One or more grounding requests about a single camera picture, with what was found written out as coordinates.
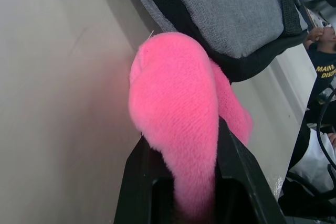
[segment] navy t-shirt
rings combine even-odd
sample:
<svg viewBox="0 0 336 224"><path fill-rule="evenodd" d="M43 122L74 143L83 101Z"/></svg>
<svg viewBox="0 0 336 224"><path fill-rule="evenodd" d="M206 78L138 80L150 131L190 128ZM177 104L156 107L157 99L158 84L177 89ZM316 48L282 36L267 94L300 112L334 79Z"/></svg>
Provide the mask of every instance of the navy t-shirt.
<svg viewBox="0 0 336 224"><path fill-rule="evenodd" d="M309 101L313 101L329 86L336 74L336 54L317 51L316 43L312 43L309 46L307 53L317 73L316 81L309 98Z"/></svg>

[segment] person's hand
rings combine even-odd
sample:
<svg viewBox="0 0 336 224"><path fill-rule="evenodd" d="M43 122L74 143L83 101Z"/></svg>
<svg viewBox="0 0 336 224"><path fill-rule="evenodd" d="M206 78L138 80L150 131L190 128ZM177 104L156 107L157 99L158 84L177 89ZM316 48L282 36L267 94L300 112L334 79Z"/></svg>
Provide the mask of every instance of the person's hand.
<svg viewBox="0 0 336 224"><path fill-rule="evenodd" d="M320 37L323 35L323 28L315 27L312 31L310 31L307 35L307 39L313 42L319 41Z"/></svg>
<svg viewBox="0 0 336 224"><path fill-rule="evenodd" d="M333 148L336 148L336 133L328 133L328 138Z"/></svg>

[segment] white cloth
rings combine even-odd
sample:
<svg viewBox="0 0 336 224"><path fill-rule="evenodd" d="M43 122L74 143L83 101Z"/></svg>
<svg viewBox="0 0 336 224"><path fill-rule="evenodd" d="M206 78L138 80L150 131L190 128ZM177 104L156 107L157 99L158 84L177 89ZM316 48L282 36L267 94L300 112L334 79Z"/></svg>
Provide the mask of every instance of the white cloth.
<svg viewBox="0 0 336 224"><path fill-rule="evenodd" d="M331 159L336 163L335 150L327 134L321 133L321 139ZM325 157L315 130L310 129L308 148L303 158L289 171L299 175L323 193L333 189L333 182L327 170L329 161Z"/></svg>

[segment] gray fabric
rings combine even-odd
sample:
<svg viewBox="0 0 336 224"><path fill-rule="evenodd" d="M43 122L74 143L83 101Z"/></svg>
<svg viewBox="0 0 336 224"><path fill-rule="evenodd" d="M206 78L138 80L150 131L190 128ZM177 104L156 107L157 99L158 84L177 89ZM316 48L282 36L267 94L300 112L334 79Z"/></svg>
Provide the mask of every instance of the gray fabric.
<svg viewBox="0 0 336 224"><path fill-rule="evenodd" d="M172 23L160 12L153 0L140 0L162 31L176 31Z"/></svg>
<svg viewBox="0 0 336 224"><path fill-rule="evenodd" d="M153 0L140 0L163 31L176 31ZM282 31L280 0L182 0L202 36L216 51L246 57ZM301 14L302 30L307 24Z"/></svg>

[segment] pink fuzzy fabric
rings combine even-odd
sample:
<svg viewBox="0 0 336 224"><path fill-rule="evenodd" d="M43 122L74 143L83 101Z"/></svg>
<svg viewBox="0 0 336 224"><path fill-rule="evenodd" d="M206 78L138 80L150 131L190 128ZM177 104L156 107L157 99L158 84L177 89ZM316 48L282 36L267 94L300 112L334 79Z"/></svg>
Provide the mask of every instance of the pink fuzzy fabric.
<svg viewBox="0 0 336 224"><path fill-rule="evenodd" d="M218 114L244 144L251 132L249 114L200 44L180 33L146 41L133 62L130 82L131 118L172 172L177 209L192 222L209 222Z"/></svg>

